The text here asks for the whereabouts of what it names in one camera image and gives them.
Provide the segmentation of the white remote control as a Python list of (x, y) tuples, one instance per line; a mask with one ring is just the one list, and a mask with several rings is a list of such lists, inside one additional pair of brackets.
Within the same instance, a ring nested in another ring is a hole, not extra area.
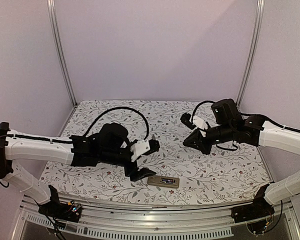
[(148, 177), (147, 184), (156, 187), (177, 189), (180, 185), (180, 179), (176, 177), (154, 175)]

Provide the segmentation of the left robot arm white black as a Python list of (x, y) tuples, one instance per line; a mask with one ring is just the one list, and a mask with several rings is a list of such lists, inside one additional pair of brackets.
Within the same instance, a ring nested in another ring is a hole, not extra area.
[(129, 141), (128, 130), (118, 123), (105, 124), (90, 136), (47, 137), (26, 135), (10, 129), (9, 123), (0, 123), (0, 180), (4, 180), (22, 193), (33, 198), (53, 216), (64, 213), (58, 191), (44, 185), (25, 170), (19, 160), (49, 161), (71, 167), (96, 167), (99, 163), (124, 168), (132, 182), (156, 173), (146, 167), (139, 168), (137, 160), (160, 149), (156, 139)]

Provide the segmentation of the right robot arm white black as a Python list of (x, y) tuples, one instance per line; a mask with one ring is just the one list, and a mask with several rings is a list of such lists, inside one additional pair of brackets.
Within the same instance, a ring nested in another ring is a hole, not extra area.
[[(241, 113), (233, 99), (211, 102), (217, 125), (211, 127), (194, 112), (184, 113), (180, 120), (193, 132), (183, 145), (208, 155), (212, 146), (226, 142), (244, 143), (255, 147), (271, 147), (300, 156), (300, 130), (276, 123), (262, 114)], [(259, 218), (268, 205), (300, 194), (300, 170), (283, 180), (262, 186), (249, 206), (252, 218)]]

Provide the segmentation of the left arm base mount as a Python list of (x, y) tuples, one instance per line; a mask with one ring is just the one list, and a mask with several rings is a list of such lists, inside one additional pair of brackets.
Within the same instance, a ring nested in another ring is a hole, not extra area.
[(67, 203), (61, 203), (57, 189), (52, 185), (49, 185), (48, 188), (50, 190), (49, 201), (45, 204), (39, 204), (38, 212), (57, 220), (78, 223), (83, 210), (82, 205), (74, 200)]

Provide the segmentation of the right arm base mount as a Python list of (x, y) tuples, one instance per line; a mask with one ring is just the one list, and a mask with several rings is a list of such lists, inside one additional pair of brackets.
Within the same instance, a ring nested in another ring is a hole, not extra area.
[(275, 213), (273, 206), (264, 198), (265, 191), (269, 185), (268, 183), (257, 191), (252, 203), (236, 206), (231, 209), (231, 217), (235, 223), (263, 218)]

